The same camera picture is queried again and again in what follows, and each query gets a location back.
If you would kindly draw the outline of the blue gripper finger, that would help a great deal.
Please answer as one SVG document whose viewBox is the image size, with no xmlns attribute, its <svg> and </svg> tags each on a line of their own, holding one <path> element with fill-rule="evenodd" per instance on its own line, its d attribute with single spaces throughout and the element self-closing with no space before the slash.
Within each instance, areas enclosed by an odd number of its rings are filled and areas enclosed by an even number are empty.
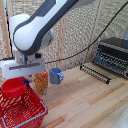
<svg viewBox="0 0 128 128">
<path fill-rule="evenodd" d="M 30 87 L 30 81 L 26 78 L 23 78 L 24 80 L 24 85 L 26 85 L 27 87 Z"/>
</svg>

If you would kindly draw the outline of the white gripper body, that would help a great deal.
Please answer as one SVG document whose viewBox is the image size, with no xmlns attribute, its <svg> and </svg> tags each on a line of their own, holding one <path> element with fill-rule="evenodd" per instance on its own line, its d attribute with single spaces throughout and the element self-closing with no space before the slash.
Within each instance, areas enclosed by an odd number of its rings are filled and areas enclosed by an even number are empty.
<svg viewBox="0 0 128 128">
<path fill-rule="evenodd" d="M 12 79 L 33 75 L 45 71 L 45 61 L 41 53 L 36 53 L 27 57 L 25 62 L 17 62 L 15 59 L 4 59 L 0 61 L 2 77 Z"/>
</svg>

